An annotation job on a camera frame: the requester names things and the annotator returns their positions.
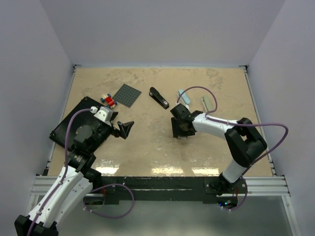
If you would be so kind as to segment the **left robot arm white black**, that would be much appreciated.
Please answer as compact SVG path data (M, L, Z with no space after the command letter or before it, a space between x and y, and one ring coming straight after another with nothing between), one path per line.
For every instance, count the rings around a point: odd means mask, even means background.
M27 216L19 215L14 226L19 236L57 236L56 225L62 221L83 197L91 192L96 193L102 187L100 173L91 168L96 157L95 150L110 136L126 139L134 125L133 121L118 122L118 128L113 126L112 120L116 113L105 114L98 111L94 114L98 125L80 125L75 130L73 149L68 151L70 130L75 118L82 110L67 116L64 141L65 161L59 176Z

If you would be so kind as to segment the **black stapler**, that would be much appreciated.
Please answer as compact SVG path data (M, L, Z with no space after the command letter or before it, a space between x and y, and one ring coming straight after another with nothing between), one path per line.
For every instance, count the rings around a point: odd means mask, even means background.
M150 87L149 96L154 101L156 101L160 106L162 106L164 109L169 108L169 103L164 99L164 97L154 87Z

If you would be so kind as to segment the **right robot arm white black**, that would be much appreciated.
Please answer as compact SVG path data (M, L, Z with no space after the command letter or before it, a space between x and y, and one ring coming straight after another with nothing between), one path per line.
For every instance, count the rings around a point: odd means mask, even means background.
M170 110L174 138L207 133L226 140L232 161L219 177L209 185L219 194L231 193L237 181L267 149L267 144L248 118L228 121L202 111L190 112L183 104Z

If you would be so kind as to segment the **light blue stapler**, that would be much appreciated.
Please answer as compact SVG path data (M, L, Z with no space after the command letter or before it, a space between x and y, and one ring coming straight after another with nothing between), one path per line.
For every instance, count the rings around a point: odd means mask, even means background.
M178 96L179 101L181 103L183 103L184 105L187 105L187 106L190 105L190 99L188 98L188 96L186 95L186 93L182 89L178 90L177 96Z

